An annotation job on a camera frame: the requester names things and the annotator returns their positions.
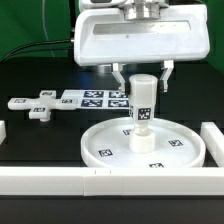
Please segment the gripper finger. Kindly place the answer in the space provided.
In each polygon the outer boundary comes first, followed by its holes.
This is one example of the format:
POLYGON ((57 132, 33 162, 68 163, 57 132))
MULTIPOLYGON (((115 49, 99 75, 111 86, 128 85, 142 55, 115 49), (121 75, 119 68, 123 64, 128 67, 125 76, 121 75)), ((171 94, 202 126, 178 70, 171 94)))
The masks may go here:
POLYGON ((122 76, 121 72, 123 70, 123 65, 120 63, 113 63, 112 64, 112 75, 116 79, 116 81, 119 83, 118 90, 122 94, 129 95, 130 94, 130 84, 127 83, 122 76))
POLYGON ((161 64, 161 69, 162 69, 162 75, 159 79, 160 90, 166 93, 168 91, 168 79, 174 69, 174 61, 173 60, 163 61, 161 64))

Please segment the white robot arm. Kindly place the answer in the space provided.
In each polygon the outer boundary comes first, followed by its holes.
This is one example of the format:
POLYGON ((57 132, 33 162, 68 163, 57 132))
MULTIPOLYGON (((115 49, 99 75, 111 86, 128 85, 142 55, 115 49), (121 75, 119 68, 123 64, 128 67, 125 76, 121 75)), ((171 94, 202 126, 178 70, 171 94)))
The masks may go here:
POLYGON ((126 90, 123 64, 163 64, 167 84, 176 61, 200 60, 210 50, 207 7, 169 0, 80 0, 74 60, 80 66, 112 66, 126 90))

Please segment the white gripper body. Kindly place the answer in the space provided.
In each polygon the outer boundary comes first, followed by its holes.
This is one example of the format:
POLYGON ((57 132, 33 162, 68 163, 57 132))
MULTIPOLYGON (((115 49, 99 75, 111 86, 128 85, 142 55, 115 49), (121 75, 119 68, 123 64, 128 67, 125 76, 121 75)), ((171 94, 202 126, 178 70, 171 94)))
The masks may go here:
POLYGON ((89 9, 76 21, 74 59, 81 66, 189 61, 210 50, 207 7, 172 5, 158 20, 127 21, 119 8, 89 9))

